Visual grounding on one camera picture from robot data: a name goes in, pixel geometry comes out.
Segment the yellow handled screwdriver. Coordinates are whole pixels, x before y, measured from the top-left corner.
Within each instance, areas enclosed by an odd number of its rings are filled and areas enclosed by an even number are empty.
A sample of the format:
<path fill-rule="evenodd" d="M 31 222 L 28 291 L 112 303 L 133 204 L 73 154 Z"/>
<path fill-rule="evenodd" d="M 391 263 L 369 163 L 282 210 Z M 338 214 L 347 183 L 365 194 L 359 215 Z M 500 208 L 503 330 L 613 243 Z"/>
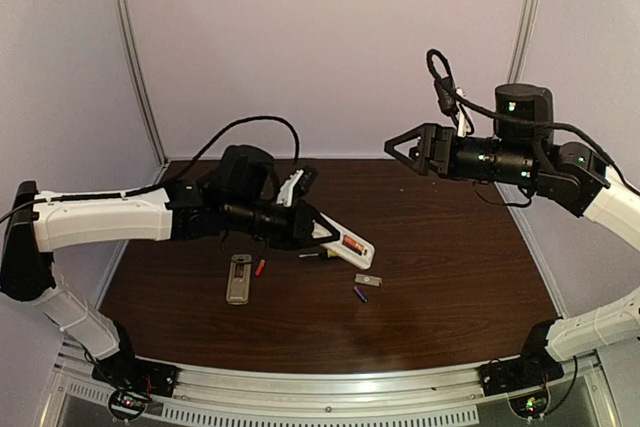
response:
<path fill-rule="evenodd" d="M 331 260 L 337 258 L 338 255 L 331 250 L 324 250 L 322 252 L 308 252 L 298 255 L 299 259 L 312 259 L 312 260 Z"/>

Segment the grey battery cover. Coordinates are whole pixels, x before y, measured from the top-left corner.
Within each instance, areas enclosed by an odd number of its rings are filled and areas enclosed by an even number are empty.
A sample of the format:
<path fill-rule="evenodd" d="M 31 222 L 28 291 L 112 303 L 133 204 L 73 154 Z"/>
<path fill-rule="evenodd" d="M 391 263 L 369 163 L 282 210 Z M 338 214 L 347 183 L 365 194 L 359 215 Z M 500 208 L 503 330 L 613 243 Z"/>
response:
<path fill-rule="evenodd" d="M 371 286 L 376 288 L 380 288 L 383 285 L 383 280 L 381 277 L 366 274 L 356 274 L 354 282 L 358 285 Z"/>

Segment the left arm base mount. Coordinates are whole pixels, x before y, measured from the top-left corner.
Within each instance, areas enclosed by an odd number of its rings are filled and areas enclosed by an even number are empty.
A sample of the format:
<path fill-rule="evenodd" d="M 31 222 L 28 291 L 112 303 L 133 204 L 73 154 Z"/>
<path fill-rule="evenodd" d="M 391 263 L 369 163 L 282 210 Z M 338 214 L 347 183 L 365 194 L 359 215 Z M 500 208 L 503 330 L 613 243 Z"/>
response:
<path fill-rule="evenodd" d="M 107 361 L 92 361 L 93 379 L 114 388 L 147 396 L 171 398 L 179 369 L 175 365 L 136 358 L 131 368 L 113 367 Z"/>

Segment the grey remote control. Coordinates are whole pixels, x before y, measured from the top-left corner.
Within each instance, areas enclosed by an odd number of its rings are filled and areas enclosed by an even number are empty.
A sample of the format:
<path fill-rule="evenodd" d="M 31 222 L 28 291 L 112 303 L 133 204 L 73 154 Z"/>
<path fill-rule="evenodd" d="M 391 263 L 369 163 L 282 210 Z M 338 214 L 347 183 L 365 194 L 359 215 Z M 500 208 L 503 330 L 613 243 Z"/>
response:
<path fill-rule="evenodd" d="M 226 289 L 226 302 L 240 306 L 249 302 L 252 256 L 250 254 L 233 255 Z"/>

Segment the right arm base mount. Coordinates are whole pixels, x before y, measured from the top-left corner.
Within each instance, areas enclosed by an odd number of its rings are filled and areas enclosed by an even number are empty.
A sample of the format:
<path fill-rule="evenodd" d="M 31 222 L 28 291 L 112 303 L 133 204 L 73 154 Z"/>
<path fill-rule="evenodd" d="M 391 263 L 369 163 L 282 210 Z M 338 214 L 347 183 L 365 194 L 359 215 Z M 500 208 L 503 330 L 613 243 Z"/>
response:
<path fill-rule="evenodd" d="M 564 376 L 562 365 L 547 355 L 493 359 L 480 365 L 477 372 L 485 396 L 543 386 Z"/>

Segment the red battery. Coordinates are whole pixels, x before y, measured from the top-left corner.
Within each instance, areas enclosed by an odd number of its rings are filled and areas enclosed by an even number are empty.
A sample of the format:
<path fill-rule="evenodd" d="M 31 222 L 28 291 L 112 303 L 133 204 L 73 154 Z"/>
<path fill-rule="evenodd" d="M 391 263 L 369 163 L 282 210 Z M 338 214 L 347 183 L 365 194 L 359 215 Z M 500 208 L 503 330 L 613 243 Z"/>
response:
<path fill-rule="evenodd" d="M 258 267 L 256 268 L 256 271 L 255 271 L 255 276 L 256 277 L 260 277 L 262 275 L 262 273 L 264 271 L 264 268 L 265 268 L 265 265 L 266 265 L 266 260 L 262 259 L 259 262 Z"/>

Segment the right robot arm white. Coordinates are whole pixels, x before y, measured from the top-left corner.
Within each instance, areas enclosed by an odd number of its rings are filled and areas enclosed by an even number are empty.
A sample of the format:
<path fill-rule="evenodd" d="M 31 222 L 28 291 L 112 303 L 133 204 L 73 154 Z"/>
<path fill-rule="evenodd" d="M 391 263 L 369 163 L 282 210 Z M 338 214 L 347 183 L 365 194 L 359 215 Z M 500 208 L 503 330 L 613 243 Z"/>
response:
<path fill-rule="evenodd" d="M 613 161 L 589 140 L 556 145 L 553 98 L 543 87 L 503 84 L 495 89 L 491 138 L 464 134 L 462 97 L 436 86 L 440 108 L 454 127 L 424 123 L 385 142 L 387 154 L 419 175 L 516 186 L 527 198 L 547 198 L 578 218 L 639 246 L 639 194 Z M 561 363 L 639 332 L 639 292 L 587 313 L 532 328 L 524 359 Z"/>

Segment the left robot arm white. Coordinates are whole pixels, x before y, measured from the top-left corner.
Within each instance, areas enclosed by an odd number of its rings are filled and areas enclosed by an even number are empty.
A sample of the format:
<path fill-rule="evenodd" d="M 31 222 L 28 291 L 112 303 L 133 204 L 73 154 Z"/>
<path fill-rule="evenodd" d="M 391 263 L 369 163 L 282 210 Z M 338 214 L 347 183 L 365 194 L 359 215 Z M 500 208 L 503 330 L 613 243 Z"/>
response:
<path fill-rule="evenodd" d="M 249 145 L 228 147 L 217 167 L 196 181 L 180 178 L 138 191 L 56 194 L 23 182 L 7 216 L 1 291 L 34 303 L 98 360 L 131 358 L 124 332 L 53 271 L 53 253 L 69 246 L 120 240 L 184 241 L 240 232 L 281 250 L 300 250 L 340 238 L 304 201 L 315 173 L 300 169 L 263 198 L 276 178 L 273 157 Z"/>

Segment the white remote control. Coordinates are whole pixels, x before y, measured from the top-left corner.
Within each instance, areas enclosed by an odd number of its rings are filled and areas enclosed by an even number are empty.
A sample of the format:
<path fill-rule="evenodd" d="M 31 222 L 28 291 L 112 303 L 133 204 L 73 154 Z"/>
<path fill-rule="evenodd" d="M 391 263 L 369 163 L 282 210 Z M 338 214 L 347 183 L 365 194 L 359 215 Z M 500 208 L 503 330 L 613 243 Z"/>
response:
<path fill-rule="evenodd" d="M 375 256 L 372 243 L 323 213 L 313 220 L 313 225 L 312 238 L 319 241 L 322 248 L 360 270 L 368 270 L 372 266 Z"/>

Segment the purple battery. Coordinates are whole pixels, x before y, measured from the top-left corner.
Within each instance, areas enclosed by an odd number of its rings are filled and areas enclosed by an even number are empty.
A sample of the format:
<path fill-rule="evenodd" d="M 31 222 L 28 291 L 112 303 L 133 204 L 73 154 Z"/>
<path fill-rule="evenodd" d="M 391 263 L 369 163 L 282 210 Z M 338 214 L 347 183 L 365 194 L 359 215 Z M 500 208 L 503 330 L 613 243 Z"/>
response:
<path fill-rule="evenodd" d="M 367 303 L 369 301 L 368 297 L 364 294 L 364 292 L 357 285 L 355 285 L 353 287 L 353 291 L 357 295 L 357 297 L 359 298 L 359 300 L 361 302 Z"/>

